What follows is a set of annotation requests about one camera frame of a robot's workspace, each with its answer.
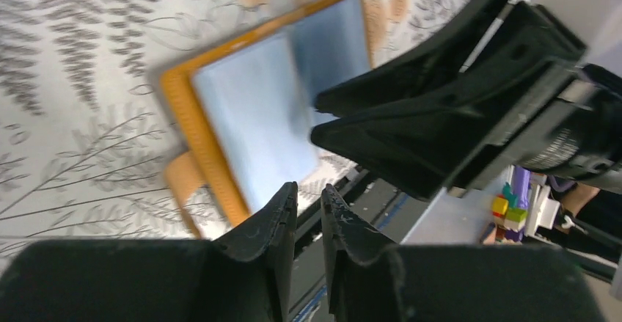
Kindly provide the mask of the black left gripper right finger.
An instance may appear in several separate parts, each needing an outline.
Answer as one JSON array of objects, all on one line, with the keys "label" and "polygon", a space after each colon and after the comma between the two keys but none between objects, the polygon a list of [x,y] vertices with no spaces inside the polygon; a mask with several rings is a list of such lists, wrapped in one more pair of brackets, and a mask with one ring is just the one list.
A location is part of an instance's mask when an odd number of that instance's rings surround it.
[{"label": "black left gripper right finger", "polygon": [[386,321],[395,315],[387,258],[392,240],[355,214],[332,185],[321,192],[329,312],[336,321]]}]

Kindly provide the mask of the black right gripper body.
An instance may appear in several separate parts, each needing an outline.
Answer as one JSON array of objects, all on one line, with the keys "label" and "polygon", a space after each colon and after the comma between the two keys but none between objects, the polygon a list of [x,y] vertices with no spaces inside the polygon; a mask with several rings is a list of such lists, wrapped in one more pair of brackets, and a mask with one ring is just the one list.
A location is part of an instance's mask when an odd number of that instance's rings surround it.
[{"label": "black right gripper body", "polygon": [[486,143],[449,185],[483,189],[509,165],[619,194],[621,77],[584,66],[509,140]]}]

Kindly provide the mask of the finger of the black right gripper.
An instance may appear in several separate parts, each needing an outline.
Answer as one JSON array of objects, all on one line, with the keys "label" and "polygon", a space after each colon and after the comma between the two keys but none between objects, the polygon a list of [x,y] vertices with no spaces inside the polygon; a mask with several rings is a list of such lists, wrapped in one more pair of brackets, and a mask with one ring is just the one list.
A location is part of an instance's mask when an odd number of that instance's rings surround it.
[{"label": "finger of the black right gripper", "polygon": [[541,5],[516,4],[468,68],[417,97],[315,127],[312,141],[429,200],[486,143],[500,145],[560,91],[586,45]]},{"label": "finger of the black right gripper", "polygon": [[319,93],[314,107],[344,117],[417,97],[452,81],[509,0],[470,0],[439,31],[410,51]]}]

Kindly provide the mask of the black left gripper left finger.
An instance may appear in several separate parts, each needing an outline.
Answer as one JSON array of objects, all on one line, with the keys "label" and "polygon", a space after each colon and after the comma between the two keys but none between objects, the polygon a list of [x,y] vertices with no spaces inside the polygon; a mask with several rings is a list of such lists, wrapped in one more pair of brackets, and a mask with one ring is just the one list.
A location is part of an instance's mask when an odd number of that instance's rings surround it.
[{"label": "black left gripper left finger", "polygon": [[217,240],[216,321],[286,321],[297,192],[295,182],[284,183],[261,210]]}]

